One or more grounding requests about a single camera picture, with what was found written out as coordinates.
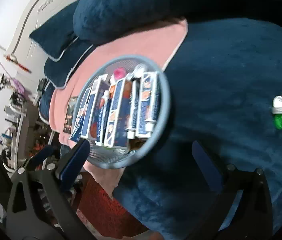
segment blue cushion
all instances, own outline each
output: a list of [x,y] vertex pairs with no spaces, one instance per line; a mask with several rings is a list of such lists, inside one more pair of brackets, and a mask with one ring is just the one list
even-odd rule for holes
[[61,58],[63,51],[77,37],[73,32],[72,19],[78,2],[75,1],[59,11],[29,36],[54,61]]
[[55,62],[50,58],[44,65],[44,74],[57,89],[64,89],[77,67],[95,49],[88,41],[77,40],[66,49],[62,58]]
[[224,0],[80,0],[73,29],[80,39],[107,43],[126,31],[166,17],[183,16],[223,4]]
[[40,114],[47,121],[49,121],[50,103],[54,90],[55,87],[53,86],[53,84],[50,83],[45,92],[43,93],[39,102]]
[[125,169],[114,197],[164,239],[184,239],[215,198],[191,155],[198,140],[224,163],[264,170],[277,231],[282,130],[273,124],[271,106],[282,94],[282,28],[249,19],[189,23],[165,74],[172,95],[165,134],[152,152]]

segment book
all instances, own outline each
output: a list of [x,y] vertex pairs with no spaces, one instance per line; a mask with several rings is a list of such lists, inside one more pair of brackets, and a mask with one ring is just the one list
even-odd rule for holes
[[64,121],[64,127],[63,132],[65,133],[71,133],[72,128],[72,118],[73,118],[73,111],[75,104],[77,102],[78,97],[71,97],[68,104],[68,109],[66,111],[65,121]]

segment wire mesh basket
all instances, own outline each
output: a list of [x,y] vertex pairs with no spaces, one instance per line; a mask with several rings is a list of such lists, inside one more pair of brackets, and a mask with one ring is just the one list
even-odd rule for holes
[[119,169],[134,164],[147,155],[147,153],[155,146],[165,129],[170,113],[170,89],[167,78],[156,63],[146,57],[138,55],[126,55],[115,58],[103,65],[89,78],[78,96],[73,112],[72,127],[74,126],[85,90],[91,86],[98,76],[106,73],[111,76],[114,70],[118,67],[124,67],[127,72],[132,72],[135,66],[141,63],[147,66],[148,71],[157,71],[158,81],[160,82],[160,112],[152,136],[146,140],[140,149],[130,151],[124,155],[118,153],[116,149],[97,146],[94,141],[90,141],[90,155],[88,161],[97,167],[103,169]]

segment white headboard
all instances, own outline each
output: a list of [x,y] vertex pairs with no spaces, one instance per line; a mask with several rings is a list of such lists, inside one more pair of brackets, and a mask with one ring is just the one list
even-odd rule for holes
[[29,39],[29,35],[74,1],[76,0],[31,0],[20,18],[6,54],[16,56],[20,64],[32,71],[30,74],[18,69],[16,76],[32,92],[36,91],[39,79],[44,77],[44,64],[48,57],[39,46]]

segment bedspread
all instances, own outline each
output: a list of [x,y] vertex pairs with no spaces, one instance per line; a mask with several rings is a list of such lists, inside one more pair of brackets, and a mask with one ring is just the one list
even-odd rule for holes
[[184,239],[215,199],[191,155],[199,140],[240,170],[264,170],[278,230],[282,130],[273,124],[271,106],[282,94],[282,28],[249,19],[189,23],[165,74],[172,94],[165,134],[125,169],[113,196],[165,240]]

